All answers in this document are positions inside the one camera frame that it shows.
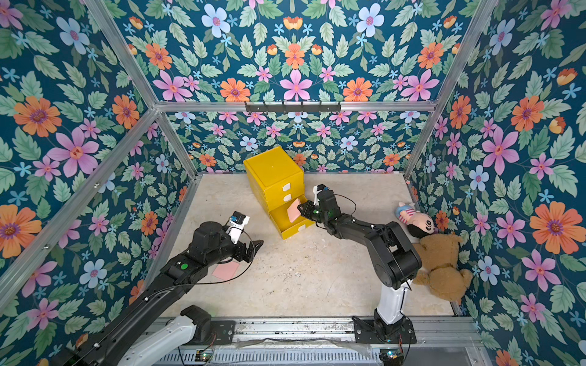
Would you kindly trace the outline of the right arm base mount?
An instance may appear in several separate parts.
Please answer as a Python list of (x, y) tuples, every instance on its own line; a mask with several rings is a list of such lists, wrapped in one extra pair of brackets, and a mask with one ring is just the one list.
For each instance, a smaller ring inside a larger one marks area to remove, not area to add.
[(400, 316), (398, 322), (387, 324), (377, 312), (373, 318), (352, 316), (356, 343), (408, 344), (417, 343), (413, 323), (409, 317)]

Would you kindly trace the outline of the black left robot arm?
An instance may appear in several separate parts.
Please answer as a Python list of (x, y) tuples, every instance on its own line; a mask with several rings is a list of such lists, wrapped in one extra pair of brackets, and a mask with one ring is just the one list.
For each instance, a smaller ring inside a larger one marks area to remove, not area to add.
[(201, 224), (187, 249), (170, 259), (140, 296), (108, 326), (90, 335), (75, 349), (64, 349), (50, 365), (116, 365), (151, 324), (171, 305), (208, 275), (213, 265), (227, 259), (252, 262), (264, 242), (233, 242), (230, 236), (243, 233), (218, 222)]

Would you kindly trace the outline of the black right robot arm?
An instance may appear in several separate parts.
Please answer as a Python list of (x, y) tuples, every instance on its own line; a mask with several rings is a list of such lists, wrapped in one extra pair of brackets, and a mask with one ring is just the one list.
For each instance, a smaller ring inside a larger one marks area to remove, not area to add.
[(375, 274), (382, 284), (374, 326), (394, 331), (406, 320), (404, 304), (411, 282), (422, 268), (422, 260), (414, 244), (395, 221), (370, 224), (343, 213), (337, 195), (325, 185), (317, 185), (314, 199), (294, 201), (288, 208), (291, 221), (304, 217), (322, 227), (337, 239), (358, 242), (367, 248)]

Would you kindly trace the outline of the yellow drawer cabinet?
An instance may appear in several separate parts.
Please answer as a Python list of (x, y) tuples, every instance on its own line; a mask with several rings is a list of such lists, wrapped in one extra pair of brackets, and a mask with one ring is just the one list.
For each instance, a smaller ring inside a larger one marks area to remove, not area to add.
[(275, 225), (282, 239), (288, 239), (311, 226), (312, 221), (300, 217), (293, 224), (286, 210), (295, 199), (305, 198), (302, 169), (279, 146), (244, 161), (250, 187), (257, 201)]

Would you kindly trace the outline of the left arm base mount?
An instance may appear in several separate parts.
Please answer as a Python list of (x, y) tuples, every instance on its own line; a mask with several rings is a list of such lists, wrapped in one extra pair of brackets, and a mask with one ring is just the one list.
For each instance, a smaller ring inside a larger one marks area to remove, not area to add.
[(233, 340), (236, 322), (214, 318), (200, 307), (191, 305), (182, 310), (181, 316), (188, 317), (195, 325), (194, 337), (187, 346), (230, 345)]

